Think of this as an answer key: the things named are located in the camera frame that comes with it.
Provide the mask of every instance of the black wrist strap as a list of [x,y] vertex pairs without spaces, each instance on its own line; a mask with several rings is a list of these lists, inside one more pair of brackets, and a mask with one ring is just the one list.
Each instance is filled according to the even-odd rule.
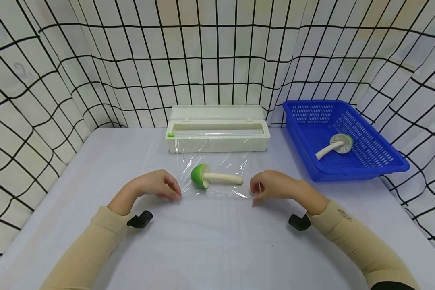
[[288,219],[288,223],[298,231],[307,230],[311,226],[311,221],[307,215],[304,215],[303,218],[300,218],[296,214],[292,214],[290,219]]
[[128,226],[132,226],[137,229],[143,229],[148,225],[150,220],[153,218],[153,214],[149,211],[144,211],[140,216],[134,216],[129,220]]

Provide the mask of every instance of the white curtain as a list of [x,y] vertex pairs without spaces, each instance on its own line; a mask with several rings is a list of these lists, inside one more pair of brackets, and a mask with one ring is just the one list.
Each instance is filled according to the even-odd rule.
[[0,256],[96,128],[298,99],[406,156],[382,178],[435,246],[435,0],[0,0]]

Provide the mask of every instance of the white tablecloth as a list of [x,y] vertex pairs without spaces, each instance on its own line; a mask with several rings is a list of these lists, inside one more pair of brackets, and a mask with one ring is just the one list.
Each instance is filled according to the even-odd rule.
[[[153,220],[129,231],[96,289],[366,289],[356,266],[315,229],[288,225],[292,213],[304,214],[296,202],[251,207],[251,198],[235,197],[248,196],[249,177],[264,169],[309,179],[284,129],[271,129],[266,152],[246,154],[175,155],[164,135],[164,129],[93,132],[1,258],[0,290],[38,289],[98,207],[131,178],[158,168],[180,179],[183,199],[137,201],[133,212],[147,209]],[[241,170],[244,186],[230,186],[229,196],[220,185],[197,195],[188,173],[201,161]],[[435,290],[434,248],[379,179],[314,186],[391,245],[422,289]]]

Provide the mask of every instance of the plastic wrap dispenser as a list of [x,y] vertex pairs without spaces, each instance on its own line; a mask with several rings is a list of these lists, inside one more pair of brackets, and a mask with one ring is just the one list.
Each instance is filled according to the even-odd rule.
[[171,153],[265,151],[270,134],[260,105],[173,106]]

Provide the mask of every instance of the beige long sleeve shirt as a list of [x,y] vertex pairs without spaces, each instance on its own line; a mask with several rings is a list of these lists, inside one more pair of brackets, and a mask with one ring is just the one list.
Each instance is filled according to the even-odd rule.
[[[382,281],[419,285],[404,262],[381,238],[331,201],[322,214],[308,215],[312,225],[345,252],[363,272],[371,288]],[[99,208],[90,225],[56,263],[41,290],[89,290],[110,256],[124,239],[127,222],[107,207]]]

